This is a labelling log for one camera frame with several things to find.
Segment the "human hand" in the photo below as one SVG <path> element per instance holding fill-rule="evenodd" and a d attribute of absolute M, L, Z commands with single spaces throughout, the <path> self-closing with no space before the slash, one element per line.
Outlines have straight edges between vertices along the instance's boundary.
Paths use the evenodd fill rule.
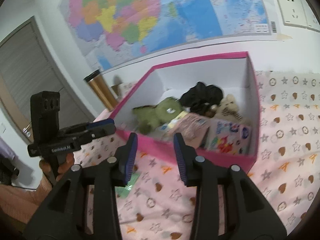
<path fill-rule="evenodd" d="M 59 175 L 57 176 L 56 180 L 59 181 L 63 175 L 70 169 L 70 167 L 75 164 L 75 158 L 73 153 L 68 153 L 66 155 L 66 162 L 61 164 L 58 168 Z M 51 166 L 49 163 L 47 163 L 45 160 L 40 160 L 39 167 L 43 171 L 45 175 L 49 175 L 51 171 Z"/>

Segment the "black cloth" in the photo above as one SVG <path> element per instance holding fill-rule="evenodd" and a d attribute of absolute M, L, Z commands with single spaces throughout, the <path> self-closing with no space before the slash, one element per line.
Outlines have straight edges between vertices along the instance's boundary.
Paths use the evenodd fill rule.
<path fill-rule="evenodd" d="M 198 82 L 182 95 L 179 102 L 182 106 L 190 107 L 192 113 L 204 115 L 212 105 L 219 105 L 223 99 L 221 88 L 214 85 L 206 86 Z"/>

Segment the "map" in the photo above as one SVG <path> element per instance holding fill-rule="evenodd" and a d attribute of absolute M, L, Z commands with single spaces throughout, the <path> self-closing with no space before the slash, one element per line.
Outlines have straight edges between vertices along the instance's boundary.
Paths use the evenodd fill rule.
<path fill-rule="evenodd" d="M 60 10 L 102 71 L 190 42 L 271 34 L 262 0 L 62 0 Z"/>

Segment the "open cardboard box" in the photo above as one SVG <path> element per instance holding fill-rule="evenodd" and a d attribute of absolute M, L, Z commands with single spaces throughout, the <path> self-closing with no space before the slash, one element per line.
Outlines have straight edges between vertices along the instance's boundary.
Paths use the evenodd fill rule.
<path fill-rule="evenodd" d="M 203 149 L 197 149 L 197 154 L 219 166 L 238 164 L 248 172 L 257 158 L 260 127 L 259 93 L 248 52 L 193 57 L 153 66 L 110 115 L 115 121 L 117 134 L 127 139 L 130 131 L 137 127 L 132 108 L 156 105 L 170 96 L 180 98 L 199 81 L 219 86 L 224 96 L 233 94 L 240 108 L 239 113 L 251 120 L 252 134 L 246 155 L 221 154 Z M 138 150 L 176 163 L 172 143 L 138 134 Z"/>

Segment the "door frame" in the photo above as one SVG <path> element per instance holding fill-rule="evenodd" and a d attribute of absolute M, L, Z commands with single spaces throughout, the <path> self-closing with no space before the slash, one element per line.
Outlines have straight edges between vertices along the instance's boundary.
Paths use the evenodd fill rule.
<path fill-rule="evenodd" d="M 56 75 L 56 77 L 59 79 L 59 81 L 62 83 L 63 87 L 66 89 L 68 94 L 71 96 L 71 98 L 74 100 L 75 104 L 80 108 L 80 110 L 92 121 L 94 120 L 93 114 L 86 108 L 86 106 L 83 104 L 83 102 L 79 99 L 77 94 L 74 92 L 74 90 L 69 85 L 68 81 L 65 79 L 63 74 L 61 73 L 60 69 L 58 68 L 57 64 L 55 63 L 54 59 L 52 58 L 51 53 L 49 52 L 49 49 L 47 48 L 47 45 L 45 44 L 41 32 L 38 28 L 38 25 L 36 23 L 36 19 L 34 16 L 32 16 L 30 19 L 26 20 L 24 23 L 19 25 L 17 28 L 15 28 L 10 34 L 8 34 L 2 41 L 0 41 L 0 48 L 2 45 L 4 45 L 17 31 L 22 29 L 27 24 L 30 24 L 33 32 L 35 33 L 35 37 L 38 41 L 39 47 L 42 50 L 45 58 L 49 62 L 50 68 L 52 69 L 53 73 Z M 0 78 L 0 86 L 5 86 L 3 83 L 2 78 Z M 5 117 L 11 124 L 11 126 L 14 128 L 14 130 L 17 132 L 17 134 L 23 138 L 23 140 L 29 144 L 30 141 L 27 139 L 27 137 L 23 134 L 21 129 L 18 127 L 18 125 L 15 123 L 15 121 L 12 119 L 10 113 L 7 111 L 4 103 L 2 102 L 2 99 L 0 98 L 0 108 L 2 112 L 4 113 Z"/>

